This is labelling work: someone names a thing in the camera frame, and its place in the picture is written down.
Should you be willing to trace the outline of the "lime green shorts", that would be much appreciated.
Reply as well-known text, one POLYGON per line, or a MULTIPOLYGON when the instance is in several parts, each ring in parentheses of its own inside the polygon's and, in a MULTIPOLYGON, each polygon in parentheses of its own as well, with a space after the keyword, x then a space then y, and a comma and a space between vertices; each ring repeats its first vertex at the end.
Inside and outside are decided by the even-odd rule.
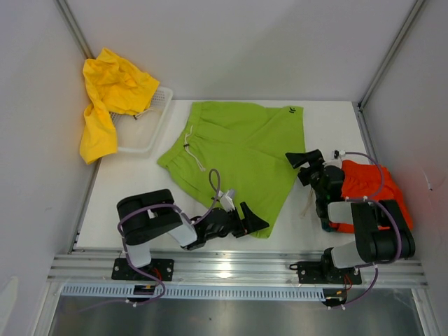
POLYGON ((236 192, 234 202, 268 223, 253 237, 270 237, 296 180, 287 153, 305 148, 301 106, 264 107, 234 101, 192 103, 186 125, 174 145, 157 163, 189 196, 210 207, 215 192, 208 178, 223 191, 236 192))

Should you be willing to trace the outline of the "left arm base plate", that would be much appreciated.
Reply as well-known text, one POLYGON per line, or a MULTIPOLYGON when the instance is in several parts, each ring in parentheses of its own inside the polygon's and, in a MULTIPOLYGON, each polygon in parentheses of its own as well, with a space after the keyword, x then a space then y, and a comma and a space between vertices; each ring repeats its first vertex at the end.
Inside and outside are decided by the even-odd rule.
MULTIPOLYGON (((174 260, 155 258, 152 259, 149 265, 140 267, 139 269, 153 277, 157 277, 159 280, 172 281, 174 260)), ((111 278, 112 280, 121 281, 149 281, 147 276, 134 271, 125 258, 115 259, 111 278)))

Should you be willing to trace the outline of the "teal green shorts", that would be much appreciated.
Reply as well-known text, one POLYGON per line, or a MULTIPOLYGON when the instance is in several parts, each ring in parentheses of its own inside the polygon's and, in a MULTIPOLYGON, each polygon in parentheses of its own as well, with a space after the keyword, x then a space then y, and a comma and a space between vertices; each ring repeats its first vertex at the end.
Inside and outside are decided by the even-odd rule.
POLYGON ((300 217, 304 218, 307 215, 308 210, 311 208, 312 202, 315 204, 316 215, 321 222, 322 229, 326 232, 334 232, 335 228, 331 226, 328 214, 328 205, 330 204, 330 201, 326 198, 318 197, 314 189, 309 190, 307 202, 304 209, 300 212, 300 217))

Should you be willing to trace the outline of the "orange shorts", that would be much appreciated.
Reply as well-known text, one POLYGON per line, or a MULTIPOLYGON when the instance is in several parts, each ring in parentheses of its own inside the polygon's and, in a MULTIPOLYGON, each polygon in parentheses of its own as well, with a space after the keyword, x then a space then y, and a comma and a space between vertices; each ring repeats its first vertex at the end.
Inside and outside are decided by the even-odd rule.
POLYGON ((402 190, 393 180, 391 173, 384 166, 376 167, 373 164, 359 164, 353 160, 343 160, 335 165, 329 164, 328 168, 336 168, 344 174, 342 185, 336 192, 337 198, 328 205, 330 228, 340 233, 353 234, 353 221, 349 215, 343 212, 341 203, 349 199, 363 199, 368 196, 371 200, 393 200, 397 202, 399 209, 410 230, 414 229, 410 211, 406 205, 402 190))

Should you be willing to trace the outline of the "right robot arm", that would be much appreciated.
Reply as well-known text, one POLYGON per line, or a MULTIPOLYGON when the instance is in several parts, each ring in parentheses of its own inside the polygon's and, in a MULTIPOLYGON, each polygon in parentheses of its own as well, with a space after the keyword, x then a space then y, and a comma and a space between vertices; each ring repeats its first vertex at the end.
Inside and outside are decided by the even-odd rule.
POLYGON ((327 248, 318 261, 292 264, 302 284, 359 284, 359 269, 415 254, 410 215, 387 169, 344 154, 336 150, 333 161, 324 160, 319 150, 286 154, 301 184, 314 191, 323 230, 353 235, 353 241, 327 248))

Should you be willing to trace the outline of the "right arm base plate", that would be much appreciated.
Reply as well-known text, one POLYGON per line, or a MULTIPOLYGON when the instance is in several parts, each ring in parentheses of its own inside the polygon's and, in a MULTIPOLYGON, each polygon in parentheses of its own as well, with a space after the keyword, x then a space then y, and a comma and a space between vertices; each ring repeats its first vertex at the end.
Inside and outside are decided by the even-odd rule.
POLYGON ((355 273, 353 267, 336 268, 323 262, 302 261, 297 263, 297 275, 300 284, 348 284, 361 285, 361 273, 355 273))

